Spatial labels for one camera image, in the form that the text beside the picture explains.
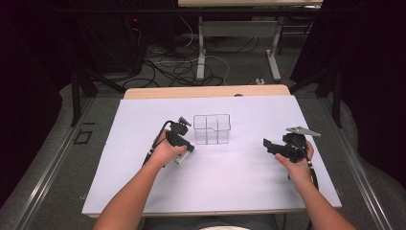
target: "black device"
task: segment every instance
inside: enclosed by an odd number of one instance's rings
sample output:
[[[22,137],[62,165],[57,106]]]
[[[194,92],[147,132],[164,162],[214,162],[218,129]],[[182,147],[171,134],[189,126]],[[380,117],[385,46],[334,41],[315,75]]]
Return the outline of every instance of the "black device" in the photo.
[[[286,143],[285,146],[272,144],[272,142],[263,138],[263,145],[268,152],[274,155],[280,153],[293,163],[299,162],[307,156],[306,139],[303,134],[287,133],[282,137],[282,140]]]
[[[150,156],[155,151],[155,148],[161,143],[161,142],[158,142],[158,140],[159,140],[159,137],[161,136],[162,132],[164,131],[165,127],[167,126],[167,124],[170,124],[170,130],[168,130],[166,133],[166,139],[168,140],[168,142],[174,147],[186,146],[187,151],[193,152],[194,146],[189,141],[185,140],[182,137],[189,131],[188,126],[190,127],[191,124],[189,124],[185,118],[180,117],[177,123],[175,123],[173,121],[167,121],[164,123],[161,130],[159,131],[159,134],[156,136],[156,138],[151,146],[151,149],[147,153],[147,156],[146,156],[146,159],[144,160],[143,165],[149,160]]]

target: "clear plastic container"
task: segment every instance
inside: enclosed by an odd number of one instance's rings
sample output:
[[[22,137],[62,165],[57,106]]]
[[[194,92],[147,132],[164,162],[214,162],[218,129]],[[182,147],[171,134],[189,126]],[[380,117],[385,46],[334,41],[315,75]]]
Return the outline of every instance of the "clear plastic container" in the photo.
[[[230,115],[195,115],[193,128],[197,145],[228,144],[231,130]]]

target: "white table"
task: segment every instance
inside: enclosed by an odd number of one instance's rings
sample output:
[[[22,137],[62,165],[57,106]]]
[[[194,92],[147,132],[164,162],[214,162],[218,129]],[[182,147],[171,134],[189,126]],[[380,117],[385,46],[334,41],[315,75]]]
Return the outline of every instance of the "white table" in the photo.
[[[171,94],[172,97],[193,97],[191,90],[217,90],[220,94],[208,95],[210,98],[197,93],[195,98],[129,100],[137,97],[128,93],[117,111],[82,212],[90,217],[100,214],[142,167],[152,140],[166,120],[177,121],[184,116],[192,122],[194,115],[202,114],[230,114],[229,144],[195,145],[194,152],[181,165],[172,162],[162,169],[148,197],[144,217],[303,211],[305,205],[287,179],[286,169],[262,145],[262,138],[282,145],[287,127],[306,127],[294,96],[289,96],[285,87],[274,87],[280,95],[269,90],[270,85],[155,89],[181,92],[180,96]],[[151,89],[139,91],[140,95],[147,95]],[[266,91],[271,96],[263,96]],[[230,93],[245,96],[224,96]],[[192,128],[185,139],[194,144]],[[319,151],[313,139],[307,139],[315,147],[313,165],[320,191],[334,207],[341,207]]]
[[[205,8],[205,7],[283,7],[283,6],[311,6],[321,5],[323,0],[179,0],[179,7]],[[281,36],[283,18],[278,21],[203,21],[199,17],[199,61],[196,77],[204,79],[205,36],[260,36],[272,37],[270,50],[266,55],[275,81],[281,80],[281,74],[275,60],[278,41]]]

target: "person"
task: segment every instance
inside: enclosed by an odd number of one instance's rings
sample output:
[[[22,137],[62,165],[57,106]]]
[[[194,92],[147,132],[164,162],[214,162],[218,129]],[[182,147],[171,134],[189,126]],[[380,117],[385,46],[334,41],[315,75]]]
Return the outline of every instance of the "person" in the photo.
[[[158,175],[158,172],[167,165],[174,157],[183,153],[186,146],[173,147],[165,138],[167,130],[164,130],[159,137],[159,145],[156,147],[154,153],[144,166],[114,195],[106,207],[101,212],[94,229],[135,229],[141,219],[147,197],[152,188],[152,184]],[[307,142],[307,155],[309,159],[313,156],[314,148]],[[280,154],[275,155],[282,165],[284,165],[289,173],[290,179],[294,184],[295,189],[298,191],[304,201],[304,205],[308,215],[313,223],[314,229],[355,229],[354,226],[343,218],[323,197],[322,194],[315,188],[312,183],[310,171],[306,160],[297,163],[292,163]],[[273,219],[269,217],[273,215],[258,215],[258,216],[241,216],[238,219],[254,219],[256,226],[251,228],[257,229],[276,229]],[[155,218],[162,222],[163,219],[168,218]],[[206,218],[186,218],[196,222],[197,219],[223,221],[216,217]]]

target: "white paper sheet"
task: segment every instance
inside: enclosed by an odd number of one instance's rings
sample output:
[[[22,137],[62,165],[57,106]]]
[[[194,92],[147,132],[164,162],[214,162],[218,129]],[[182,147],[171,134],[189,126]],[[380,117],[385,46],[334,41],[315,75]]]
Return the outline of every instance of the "white paper sheet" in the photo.
[[[167,120],[230,114],[229,144],[196,145],[192,127],[185,139],[193,153],[163,168],[147,200],[145,215],[292,211],[305,208],[287,171],[267,153],[266,138],[284,145],[288,127],[307,127],[293,96],[122,100],[82,212],[98,215],[142,167],[153,139]],[[313,165],[320,191],[334,207],[340,200],[315,147]]]

